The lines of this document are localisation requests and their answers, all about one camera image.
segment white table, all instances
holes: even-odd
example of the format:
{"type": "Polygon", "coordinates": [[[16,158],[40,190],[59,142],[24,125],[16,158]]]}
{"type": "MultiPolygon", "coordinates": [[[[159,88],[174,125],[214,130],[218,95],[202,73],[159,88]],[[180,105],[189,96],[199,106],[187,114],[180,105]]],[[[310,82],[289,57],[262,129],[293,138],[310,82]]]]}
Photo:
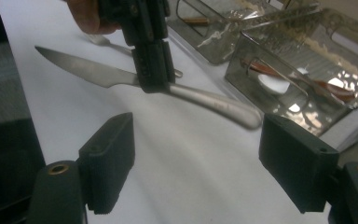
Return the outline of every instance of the white table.
{"type": "MultiPolygon", "coordinates": [[[[0,0],[34,126],[47,163],[75,160],[111,117],[132,112],[136,159],[113,212],[89,223],[327,223],[301,215],[258,159],[261,130],[130,86],[108,90],[62,71],[34,46],[135,71],[132,58],[89,43],[63,1],[0,0]]],[[[108,36],[124,45],[121,32],[108,36]]],[[[178,83],[228,95],[227,65],[210,66],[171,42],[178,83]]]]}

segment human hand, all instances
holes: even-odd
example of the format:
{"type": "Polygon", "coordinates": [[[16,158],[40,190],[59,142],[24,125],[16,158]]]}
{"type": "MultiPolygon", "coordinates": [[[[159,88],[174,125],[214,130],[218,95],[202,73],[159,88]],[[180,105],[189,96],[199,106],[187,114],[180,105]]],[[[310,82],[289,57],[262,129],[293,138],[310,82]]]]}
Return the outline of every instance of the human hand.
{"type": "Polygon", "coordinates": [[[86,34],[106,35],[120,28],[117,22],[100,20],[98,0],[66,0],[79,28],[86,34]]]}

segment knife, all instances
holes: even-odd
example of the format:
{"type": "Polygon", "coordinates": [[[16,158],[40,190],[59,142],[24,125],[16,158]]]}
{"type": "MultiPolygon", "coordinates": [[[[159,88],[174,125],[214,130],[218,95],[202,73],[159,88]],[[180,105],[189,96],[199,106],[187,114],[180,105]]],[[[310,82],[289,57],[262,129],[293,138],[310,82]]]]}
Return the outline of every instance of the knife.
{"type": "MultiPolygon", "coordinates": [[[[112,66],[96,63],[53,49],[35,46],[46,59],[61,69],[85,79],[95,85],[110,88],[117,84],[139,86],[136,74],[112,66]]],[[[257,109],[242,102],[229,99],[208,91],[170,83],[167,94],[200,105],[218,113],[247,129],[256,129],[261,125],[261,115],[257,109]]]]}

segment black plastic bracket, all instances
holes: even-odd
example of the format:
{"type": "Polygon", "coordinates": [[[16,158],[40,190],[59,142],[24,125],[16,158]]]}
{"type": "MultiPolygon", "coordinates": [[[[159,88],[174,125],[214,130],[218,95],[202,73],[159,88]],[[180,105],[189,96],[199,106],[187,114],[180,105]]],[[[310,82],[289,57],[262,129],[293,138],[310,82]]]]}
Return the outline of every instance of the black plastic bracket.
{"type": "Polygon", "coordinates": [[[264,117],[259,158],[301,213],[332,205],[329,223],[358,224],[358,162],[337,166],[338,152],[290,119],[264,117]]]}
{"type": "Polygon", "coordinates": [[[99,0],[102,20],[121,25],[127,45],[135,46],[135,62],[144,92],[164,92],[175,81],[165,17],[170,15],[167,0],[99,0]]]}
{"type": "Polygon", "coordinates": [[[132,113],[108,120],[79,150],[77,161],[58,161],[39,171],[28,224],[86,223],[115,206],[134,164],[132,113]]]}

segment fork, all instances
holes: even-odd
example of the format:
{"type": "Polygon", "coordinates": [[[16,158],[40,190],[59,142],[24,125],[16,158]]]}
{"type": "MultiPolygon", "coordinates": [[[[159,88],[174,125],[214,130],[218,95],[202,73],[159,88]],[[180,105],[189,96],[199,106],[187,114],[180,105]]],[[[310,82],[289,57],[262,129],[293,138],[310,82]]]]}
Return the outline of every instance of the fork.
{"type": "MultiPolygon", "coordinates": [[[[87,34],[85,34],[85,35],[89,39],[89,41],[91,41],[91,43],[93,43],[95,45],[110,47],[112,49],[116,49],[116,50],[132,57],[131,49],[114,44],[114,43],[110,42],[110,40],[108,38],[104,37],[103,35],[87,35],[87,34]]],[[[174,69],[174,71],[175,71],[176,77],[183,76],[183,72],[181,72],[177,69],[174,69]]]]}

